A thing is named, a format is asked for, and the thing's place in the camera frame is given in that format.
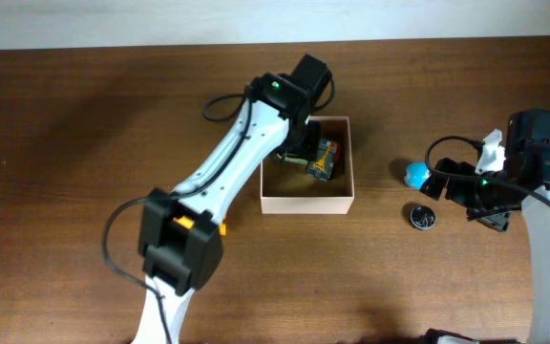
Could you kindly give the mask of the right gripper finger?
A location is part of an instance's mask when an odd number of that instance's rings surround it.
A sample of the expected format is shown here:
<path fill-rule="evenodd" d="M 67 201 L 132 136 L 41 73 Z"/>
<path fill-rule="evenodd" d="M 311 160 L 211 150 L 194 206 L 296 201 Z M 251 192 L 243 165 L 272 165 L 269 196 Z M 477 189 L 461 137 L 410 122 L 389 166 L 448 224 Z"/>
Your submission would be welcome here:
<path fill-rule="evenodd" d="M 509 208 L 470 208 L 466 211 L 469 222 L 478 222 L 497 232 L 506 232 L 512 210 Z"/>
<path fill-rule="evenodd" d="M 426 179 L 421 184 L 419 191 L 433 200 L 439 200 L 446 185 L 446 177 L 435 174 L 428 169 Z"/>

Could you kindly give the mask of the multicoloured puzzle cube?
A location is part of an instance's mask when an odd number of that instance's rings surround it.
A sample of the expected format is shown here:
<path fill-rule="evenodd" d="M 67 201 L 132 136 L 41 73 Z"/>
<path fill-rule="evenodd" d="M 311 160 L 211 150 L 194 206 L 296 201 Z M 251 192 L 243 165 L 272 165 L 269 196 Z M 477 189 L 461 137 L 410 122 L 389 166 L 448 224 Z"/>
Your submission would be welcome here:
<path fill-rule="evenodd" d="M 297 164 L 302 164 L 302 165 L 307 165 L 308 164 L 308 160 L 302 159 L 302 158 L 299 158 L 299 157 L 293 156 L 293 155 L 277 154 L 277 159 L 279 160 L 279 162 L 291 162 L 291 163 L 297 163 Z"/>

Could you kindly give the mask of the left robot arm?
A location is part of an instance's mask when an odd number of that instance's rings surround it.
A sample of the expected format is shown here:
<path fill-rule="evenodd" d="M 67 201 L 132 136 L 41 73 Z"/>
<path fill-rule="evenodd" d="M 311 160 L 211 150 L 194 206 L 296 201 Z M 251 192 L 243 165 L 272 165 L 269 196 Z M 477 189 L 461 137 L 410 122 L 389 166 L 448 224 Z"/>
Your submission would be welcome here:
<path fill-rule="evenodd" d="M 205 162 L 170 191 L 154 189 L 144 203 L 138 254 L 146 298 L 136 343 L 176 343 L 194 292 L 212 277 L 223 255 L 228 208 L 267 156 L 313 146 L 306 142 L 318 100 L 333 90 L 327 64 L 309 54 L 293 72 L 255 77 L 239 94 L 233 124 Z"/>

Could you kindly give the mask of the red grey toy truck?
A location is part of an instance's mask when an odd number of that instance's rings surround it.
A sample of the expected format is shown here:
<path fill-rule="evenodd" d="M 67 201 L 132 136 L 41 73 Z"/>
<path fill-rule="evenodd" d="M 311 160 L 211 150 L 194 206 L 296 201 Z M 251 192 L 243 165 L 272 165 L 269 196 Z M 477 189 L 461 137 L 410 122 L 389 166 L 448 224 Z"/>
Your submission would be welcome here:
<path fill-rule="evenodd" d="M 341 145 L 333 140 L 319 139 L 317 155 L 307 164 L 307 174 L 317 180 L 327 182 L 341 157 Z"/>

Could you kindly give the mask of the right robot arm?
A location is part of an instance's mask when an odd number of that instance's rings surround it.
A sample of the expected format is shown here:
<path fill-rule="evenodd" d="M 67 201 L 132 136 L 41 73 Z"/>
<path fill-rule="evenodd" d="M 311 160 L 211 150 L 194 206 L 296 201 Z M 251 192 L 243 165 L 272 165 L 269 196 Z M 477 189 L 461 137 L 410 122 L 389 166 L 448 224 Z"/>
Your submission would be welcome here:
<path fill-rule="evenodd" d="M 466 208 L 468 221 L 503 232 L 519 212 L 530 244 L 533 310 L 528 342 L 550 343 L 550 111 L 513 114 L 505 132 L 468 140 L 476 164 L 443 158 L 424 163 L 429 172 L 420 190 Z"/>

